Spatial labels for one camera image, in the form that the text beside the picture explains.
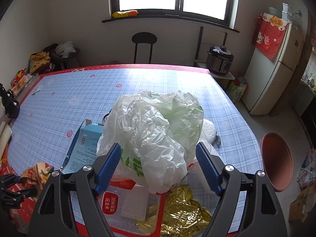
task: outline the pressure cooker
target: pressure cooker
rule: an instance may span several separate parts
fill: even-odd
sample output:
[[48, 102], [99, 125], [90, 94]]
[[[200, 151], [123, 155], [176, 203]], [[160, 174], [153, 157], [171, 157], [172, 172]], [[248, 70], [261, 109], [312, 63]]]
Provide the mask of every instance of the pressure cooker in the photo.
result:
[[225, 75], [229, 72], [234, 55], [225, 46], [211, 46], [207, 52], [206, 66], [209, 70]]

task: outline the white refrigerator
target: white refrigerator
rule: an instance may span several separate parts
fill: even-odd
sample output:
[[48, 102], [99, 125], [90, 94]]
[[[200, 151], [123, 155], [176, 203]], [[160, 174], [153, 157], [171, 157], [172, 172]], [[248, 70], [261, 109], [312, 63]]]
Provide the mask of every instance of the white refrigerator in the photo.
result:
[[301, 32], [289, 24], [273, 60], [255, 48], [245, 74], [248, 87], [242, 96], [250, 114], [268, 114], [276, 104], [299, 62], [303, 42]]

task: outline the metal bolt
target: metal bolt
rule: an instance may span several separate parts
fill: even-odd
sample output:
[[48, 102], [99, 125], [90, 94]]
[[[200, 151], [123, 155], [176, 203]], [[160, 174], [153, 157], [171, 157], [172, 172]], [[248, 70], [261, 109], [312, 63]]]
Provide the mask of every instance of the metal bolt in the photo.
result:
[[225, 167], [225, 169], [227, 170], [227, 171], [233, 171], [234, 170], [234, 167], [232, 166], [232, 165], [227, 165], [226, 167]]
[[259, 170], [257, 174], [258, 174], [258, 176], [261, 176], [261, 177], [265, 176], [265, 173], [263, 171], [261, 171], [261, 170]]
[[52, 173], [52, 176], [55, 177], [55, 176], [58, 176], [59, 175], [59, 171], [58, 170], [55, 170], [53, 173]]
[[83, 167], [83, 171], [90, 171], [92, 167], [90, 165], [86, 165]]

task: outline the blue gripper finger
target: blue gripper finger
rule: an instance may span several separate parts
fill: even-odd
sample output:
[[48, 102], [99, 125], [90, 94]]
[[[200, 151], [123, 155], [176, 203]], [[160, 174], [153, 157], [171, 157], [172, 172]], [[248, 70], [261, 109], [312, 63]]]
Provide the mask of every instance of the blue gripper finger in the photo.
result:
[[196, 145], [195, 152], [198, 159], [197, 161], [200, 164], [210, 189], [214, 191], [217, 196], [221, 196], [223, 194], [220, 180], [222, 172], [216, 170], [216, 167], [211, 160], [211, 156], [213, 155], [209, 154], [208, 150], [201, 142]]
[[108, 154], [105, 156], [107, 156], [107, 159], [97, 175], [96, 187], [94, 189], [98, 195], [101, 195], [101, 193], [106, 191], [110, 183], [113, 173], [121, 158], [121, 146], [119, 144], [116, 144], [115, 147], [112, 146]]

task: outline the crumpled gold wrapper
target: crumpled gold wrapper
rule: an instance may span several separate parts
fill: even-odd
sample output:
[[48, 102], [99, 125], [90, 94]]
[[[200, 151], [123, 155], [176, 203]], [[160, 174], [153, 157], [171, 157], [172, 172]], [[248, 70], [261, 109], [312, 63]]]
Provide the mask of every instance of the crumpled gold wrapper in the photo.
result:
[[[157, 221], [157, 205], [151, 206], [145, 221], [137, 221], [144, 234], [154, 231]], [[161, 237], [192, 237], [206, 228], [212, 216], [206, 208], [193, 199], [189, 185], [181, 185], [171, 190], [165, 201], [161, 225]]]

